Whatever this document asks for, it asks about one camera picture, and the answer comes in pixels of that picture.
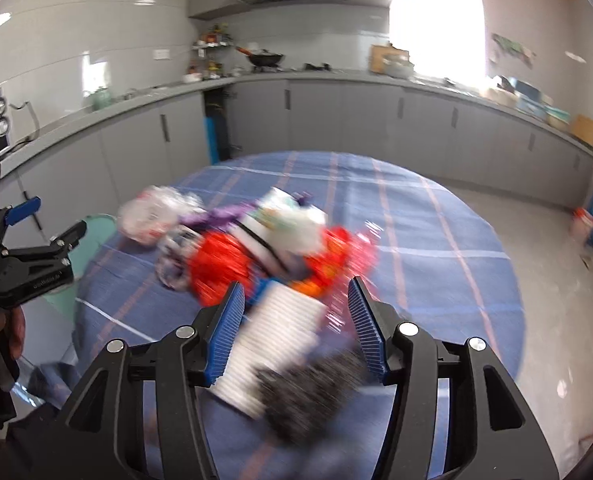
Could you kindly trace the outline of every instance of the wok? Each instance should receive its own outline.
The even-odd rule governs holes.
[[[284,58],[283,54],[272,54],[267,50],[263,50],[260,54],[253,54],[240,46],[236,49],[242,54],[245,54],[254,66],[278,66]]]

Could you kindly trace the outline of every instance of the blue tablecloth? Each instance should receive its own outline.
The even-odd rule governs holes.
[[[516,376],[525,323],[512,265],[492,227],[451,192],[372,158],[318,152],[230,160],[190,175],[178,187],[214,207],[257,199],[272,186],[310,192],[331,224],[353,231],[366,221],[381,226],[379,262],[371,276],[381,301],[407,309],[435,338],[462,343],[483,336]],[[74,334],[80,370],[111,338],[142,344],[192,322],[199,309],[196,299],[164,288],[154,273],[155,260],[156,251],[120,235],[96,255],[80,286]],[[339,344],[329,333],[322,340]],[[55,393],[59,390],[67,395],[66,388]],[[250,420],[212,395],[202,395],[201,401],[224,480],[368,480],[393,395],[392,388],[364,388],[336,417],[326,438],[307,449],[278,446],[262,421]],[[443,469],[447,420],[448,392],[440,384],[430,477]],[[151,415],[148,425],[154,425]]]

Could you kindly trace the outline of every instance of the tile floor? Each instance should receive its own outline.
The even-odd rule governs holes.
[[[593,436],[593,262],[586,268],[570,241],[567,213],[450,189],[490,222],[512,259],[526,316],[517,382],[563,476]]]

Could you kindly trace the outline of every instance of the metal bolt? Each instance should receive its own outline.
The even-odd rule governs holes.
[[[399,325],[399,332],[403,335],[413,336],[419,333],[419,327],[414,323],[401,323]]]
[[[469,344],[477,352],[480,352],[481,350],[485,350],[485,347],[487,346],[485,344],[485,341],[483,339],[481,339],[480,337],[473,337],[472,339],[470,339]]]
[[[194,335],[194,329],[191,326],[180,326],[176,335],[180,339],[190,339]]]
[[[115,354],[116,352],[121,352],[124,346],[125,345],[123,345],[123,341],[121,341],[121,339],[113,339],[106,346],[106,350],[111,354]]]

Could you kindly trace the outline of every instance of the wall socket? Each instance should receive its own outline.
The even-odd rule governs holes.
[[[170,49],[169,48],[155,48],[152,51],[152,56],[155,59],[170,59]]]

